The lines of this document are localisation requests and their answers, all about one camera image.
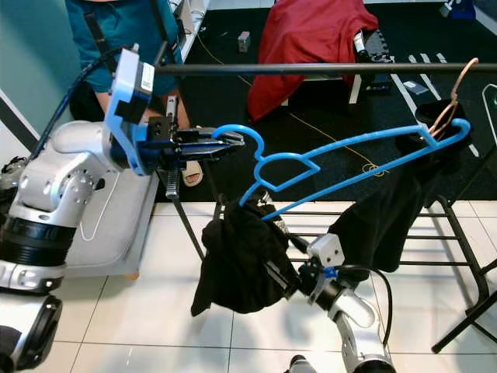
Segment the blue plastic hanger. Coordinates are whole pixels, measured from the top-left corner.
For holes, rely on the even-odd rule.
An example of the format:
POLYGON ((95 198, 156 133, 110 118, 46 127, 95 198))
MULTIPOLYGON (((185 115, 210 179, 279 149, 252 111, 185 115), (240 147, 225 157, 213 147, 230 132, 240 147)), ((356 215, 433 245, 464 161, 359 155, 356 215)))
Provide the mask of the blue plastic hanger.
POLYGON ((400 159, 391 160, 390 162, 384 163, 383 165, 377 166, 371 170, 362 172, 359 175, 353 176, 346 180, 343 180, 337 184, 329 186, 323 190, 319 190, 312 195, 306 196, 300 199, 298 202, 294 202, 292 204, 288 204, 284 208, 281 208, 273 213, 266 214, 266 216, 262 217, 263 221, 269 221, 276 216, 280 216, 280 214, 285 214, 287 211, 294 209, 295 207, 307 203, 312 202, 318 197, 323 197, 326 194, 330 194, 337 190, 340 190, 344 187, 351 186, 359 181, 368 179, 373 177, 381 172, 388 171, 390 169, 394 169, 394 167, 401 166, 402 164, 412 162, 412 160, 419 159, 420 156, 424 156, 426 154, 430 154, 433 152, 439 152, 444 147, 450 147, 451 145, 455 145, 459 141, 467 138, 470 135, 471 124, 468 120, 462 120, 462 118, 457 118, 456 120, 452 120, 450 122, 451 127, 457 128, 457 132, 454 135, 448 136, 448 138, 444 138, 443 140, 436 140, 430 133, 429 128, 425 126, 425 124, 416 124, 409 125, 409 127, 396 127, 391 129, 383 129, 382 131, 374 131, 370 132, 370 134, 360 134, 356 136, 352 136, 351 138, 346 138, 344 140, 337 140, 335 142, 329 143, 329 145, 324 145, 321 147, 317 147, 316 149, 310 150, 305 153, 294 153, 294 152, 281 152, 274 153, 270 155, 264 155, 264 139, 262 135, 259 135, 255 129, 250 127, 244 127, 244 125, 239 124, 227 124, 223 127, 219 127, 214 129, 214 135, 223 134, 224 132, 238 132, 238 134, 246 134, 250 138, 255 139, 256 145, 258 145, 258 149, 253 153, 253 158, 256 160, 255 167, 253 167, 253 179, 255 182, 249 187, 245 194, 242 195, 242 198, 239 199, 239 205, 244 205, 249 201, 249 198, 253 195, 253 192, 256 192, 256 189, 260 187, 264 187, 267 190, 273 192, 280 192, 284 189, 302 181, 318 172, 321 171, 321 166, 319 164, 313 163, 313 159, 315 157, 325 154, 327 152, 333 152, 334 150, 341 149, 343 147, 348 147, 350 145, 358 145, 358 143, 368 142, 370 140, 380 140, 386 138, 402 138, 402 136, 409 134, 416 134, 421 138, 425 139, 425 146, 422 148, 415 150, 415 152, 411 152, 405 154, 400 159), (305 165, 308 170, 303 172, 292 179, 288 179, 284 183, 280 185, 276 185, 262 178, 262 168, 271 162, 276 162, 280 160, 294 160, 295 162, 299 162, 305 165))

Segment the blue dustpan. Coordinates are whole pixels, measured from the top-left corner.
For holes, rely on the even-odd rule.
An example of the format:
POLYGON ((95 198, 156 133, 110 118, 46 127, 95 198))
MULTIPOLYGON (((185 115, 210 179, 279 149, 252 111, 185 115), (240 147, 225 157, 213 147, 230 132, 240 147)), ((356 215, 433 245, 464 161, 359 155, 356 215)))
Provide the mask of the blue dustpan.
POLYGON ((474 0, 444 0, 438 11, 441 17, 447 19, 474 20, 476 18, 474 0))

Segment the black printed t-shirt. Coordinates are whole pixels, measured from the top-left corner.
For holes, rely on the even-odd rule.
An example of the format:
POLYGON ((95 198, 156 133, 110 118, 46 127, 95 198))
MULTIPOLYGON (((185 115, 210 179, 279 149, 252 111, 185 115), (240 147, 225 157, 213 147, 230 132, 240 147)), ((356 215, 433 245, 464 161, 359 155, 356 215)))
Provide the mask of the black printed t-shirt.
POLYGON ((289 242, 276 223, 262 220, 266 214, 258 205, 231 201, 223 218, 203 228, 201 239, 207 252, 189 306, 192 316, 212 305, 241 314, 259 312, 283 298, 264 263, 287 264, 289 242))

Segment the plain black t-shirt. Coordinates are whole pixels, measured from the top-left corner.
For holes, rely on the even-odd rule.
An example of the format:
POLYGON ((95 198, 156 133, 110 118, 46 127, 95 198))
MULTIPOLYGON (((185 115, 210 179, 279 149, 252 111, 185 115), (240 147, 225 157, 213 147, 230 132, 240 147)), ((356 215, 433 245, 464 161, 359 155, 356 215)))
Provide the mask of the plain black t-shirt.
POLYGON ((420 210, 436 192, 440 178, 459 170, 461 153, 471 140, 468 134, 454 145, 395 167, 373 194, 345 209, 327 231, 337 235, 345 264, 396 271, 420 210))

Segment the robot right leg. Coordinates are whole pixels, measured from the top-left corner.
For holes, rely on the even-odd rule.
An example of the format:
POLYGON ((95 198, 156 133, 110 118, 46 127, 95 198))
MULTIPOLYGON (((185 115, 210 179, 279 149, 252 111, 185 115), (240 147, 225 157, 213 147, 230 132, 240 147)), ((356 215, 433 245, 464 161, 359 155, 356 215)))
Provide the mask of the robot right leg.
POLYGON ((317 373, 312 363, 303 355, 294 355, 284 373, 317 373))

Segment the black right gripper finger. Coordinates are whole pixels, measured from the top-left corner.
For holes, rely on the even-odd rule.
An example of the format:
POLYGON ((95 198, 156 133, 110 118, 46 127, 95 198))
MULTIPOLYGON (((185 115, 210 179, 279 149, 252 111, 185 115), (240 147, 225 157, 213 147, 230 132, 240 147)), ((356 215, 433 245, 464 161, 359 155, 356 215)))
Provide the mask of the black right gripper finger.
POLYGON ((267 273, 276 283, 277 287, 283 292, 283 296, 300 295, 302 291, 301 274, 294 261, 289 260, 287 264, 276 263, 273 260, 267 260, 264 263, 267 273))
POLYGON ((296 235, 294 233, 284 233, 285 238, 288 239, 289 244, 291 244, 292 248, 297 249, 297 251, 301 252, 303 255, 303 260, 309 260, 311 255, 308 251, 311 242, 306 241, 305 238, 302 238, 301 235, 296 235))

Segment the black backpack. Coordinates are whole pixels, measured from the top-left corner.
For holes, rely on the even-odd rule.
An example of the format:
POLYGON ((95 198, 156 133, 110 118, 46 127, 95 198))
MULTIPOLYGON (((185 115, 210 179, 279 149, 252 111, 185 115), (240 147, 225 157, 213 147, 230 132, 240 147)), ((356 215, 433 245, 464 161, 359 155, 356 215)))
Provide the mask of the black backpack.
POLYGON ((82 82, 70 97, 68 103, 72 120, 100 122, 104 120, 104 109, 88 82, 82 82))

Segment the person in teal shorts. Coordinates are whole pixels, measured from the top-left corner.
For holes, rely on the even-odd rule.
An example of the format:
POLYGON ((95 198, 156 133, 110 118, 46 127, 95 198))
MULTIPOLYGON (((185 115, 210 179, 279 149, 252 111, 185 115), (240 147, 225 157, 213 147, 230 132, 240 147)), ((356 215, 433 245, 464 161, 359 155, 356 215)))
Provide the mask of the person in teal shorts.
MULTIPOLYGON (((64 0, 70 22, 72 40, 77 46, 79 64, 86 67, 114 47, 138 45, 140 61, 159 64, 156 59, 164 40, 173 57, 169 61, 183 63, 179 37, 183 34, 169 0, 64 0)), ((104 113, 109 109, 113 73, 106 65, 97 68, 85 79, 95 92, 104 113)), ((164 104, 174 97, 176 121, 180 129, 190 128, 189 115, 177 77, 157 75, 153 96, 164 104)))

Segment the red cloth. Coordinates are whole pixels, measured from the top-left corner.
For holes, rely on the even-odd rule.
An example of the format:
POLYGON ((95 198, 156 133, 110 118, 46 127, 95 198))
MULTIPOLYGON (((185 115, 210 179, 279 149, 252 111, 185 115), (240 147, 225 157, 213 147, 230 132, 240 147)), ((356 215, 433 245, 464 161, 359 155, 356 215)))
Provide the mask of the red cloth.
MULTIPOLYGON (((355 63, 355 35, 378 27, 363 0, 276 0, 258 43, 258 64, 355 63)), ((256 75, 246 99, 251 121, 276 110, 304 80, 256 75)))

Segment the black white machine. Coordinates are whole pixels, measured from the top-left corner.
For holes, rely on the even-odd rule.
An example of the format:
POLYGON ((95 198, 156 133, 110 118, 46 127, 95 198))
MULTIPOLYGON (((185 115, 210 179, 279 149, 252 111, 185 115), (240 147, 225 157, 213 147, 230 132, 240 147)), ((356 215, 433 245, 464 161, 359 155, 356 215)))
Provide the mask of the black white machine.
MULTIPOLYGON (((388 50, 386 37, 380 30, 360 30, 353 38, 356 63, 360 64, 387 64, 393 63, 388 50)), ((390 92, 393 82, 387 74, 355 75, 353 88, 357 92, 387 93, 390 92)))

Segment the black folding chair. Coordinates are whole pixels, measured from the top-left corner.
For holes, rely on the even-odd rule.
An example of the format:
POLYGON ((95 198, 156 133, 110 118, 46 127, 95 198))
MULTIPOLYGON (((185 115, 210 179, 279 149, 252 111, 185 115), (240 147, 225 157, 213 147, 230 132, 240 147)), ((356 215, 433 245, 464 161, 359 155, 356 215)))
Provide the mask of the black folding chair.
POLYGON ((486 291, 486 289, 482 289, 483 285, 487 285, 488 282, 486 280, 486 274, 490 273, 497 269, 497 259, 494 259, 491 263, 486 264, 485 267, 482 267, 480 270, 480 277, 478 278, 481 281, 481 284, 477 284, 480 295, 478 301, 475 305, 471 306, 468 310, 466 310, 465 317, 459 322, 452 330, 445 334, 444 337, 441 337, 440 341, 436 342, 436 344, 432 347, 433 353, 439 353, 443 350, 443 348, 447 347, 450 342, 454 341, 455 338, 458 337, 462 331, 465 331, 469 326, 474 326, 479 333, 482 333, 492 342, 497 343, 497 335, 493 335, 490 333, 485 327, 480 326, 477 323, 477 319, 480 316, 483 316, 490 308, 493 308, 494 305, 497 305, 497 289, 494 291, 486 291))

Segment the beige slide sandal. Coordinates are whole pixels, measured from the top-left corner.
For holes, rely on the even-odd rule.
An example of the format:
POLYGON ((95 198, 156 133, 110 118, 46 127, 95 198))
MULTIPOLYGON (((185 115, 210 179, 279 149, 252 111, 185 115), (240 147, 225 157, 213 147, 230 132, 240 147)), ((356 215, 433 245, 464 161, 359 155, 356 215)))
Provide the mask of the beige slide sandal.
POLYGON ((203 181, 203 170, 199 161, 187 161, 181 170, 183 184, 186 187, 195 187, 203 181))

